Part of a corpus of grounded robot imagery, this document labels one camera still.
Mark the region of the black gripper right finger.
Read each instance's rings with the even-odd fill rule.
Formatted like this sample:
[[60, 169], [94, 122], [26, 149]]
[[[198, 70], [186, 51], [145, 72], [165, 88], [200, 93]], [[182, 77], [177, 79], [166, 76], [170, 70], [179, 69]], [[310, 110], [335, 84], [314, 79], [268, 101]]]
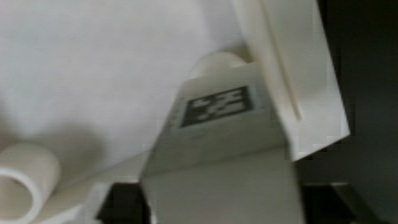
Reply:
[[305, 184], [307, 224], [380, 224], [380, 218], [348, 183]]

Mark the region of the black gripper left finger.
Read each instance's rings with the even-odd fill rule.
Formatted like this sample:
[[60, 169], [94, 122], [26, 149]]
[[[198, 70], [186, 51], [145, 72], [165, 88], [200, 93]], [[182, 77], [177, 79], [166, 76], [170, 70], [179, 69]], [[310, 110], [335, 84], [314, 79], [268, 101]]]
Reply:
[[149, 224], [149, 207], [136, 183], [115, 183], [95, 219], [101, 224]]

